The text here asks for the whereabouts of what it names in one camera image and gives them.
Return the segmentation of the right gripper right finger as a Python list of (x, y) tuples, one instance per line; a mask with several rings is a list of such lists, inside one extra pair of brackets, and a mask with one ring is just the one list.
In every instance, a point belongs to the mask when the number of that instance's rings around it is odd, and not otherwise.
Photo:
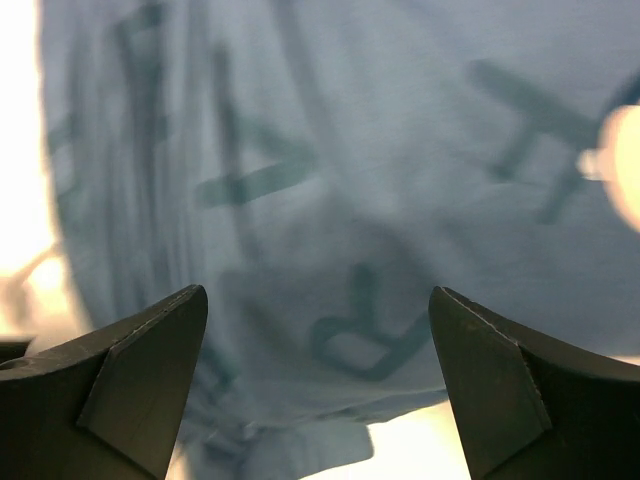
[(448, 288), (432, 291), (428, 313), (472, 478), (638, 478), (638, 366)]

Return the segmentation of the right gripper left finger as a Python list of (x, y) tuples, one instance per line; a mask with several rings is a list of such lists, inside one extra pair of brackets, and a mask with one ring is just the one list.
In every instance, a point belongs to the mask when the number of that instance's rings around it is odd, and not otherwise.
[(2, 340), (2, 478), (164, 478), (207, 314), (191, 285), (34, 355)]

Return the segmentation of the blue cartoon print pillowcase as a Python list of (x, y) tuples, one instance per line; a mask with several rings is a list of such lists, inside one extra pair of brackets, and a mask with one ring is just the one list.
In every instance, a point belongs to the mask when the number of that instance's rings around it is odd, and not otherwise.
[(189, 284), (192, 479), (368, 459), (442, 402), (450, 287), (639, 352), (639, 236), (581, 171), (639, 98), (635, 1), (45, 1), (60, 227), (101, 328)]

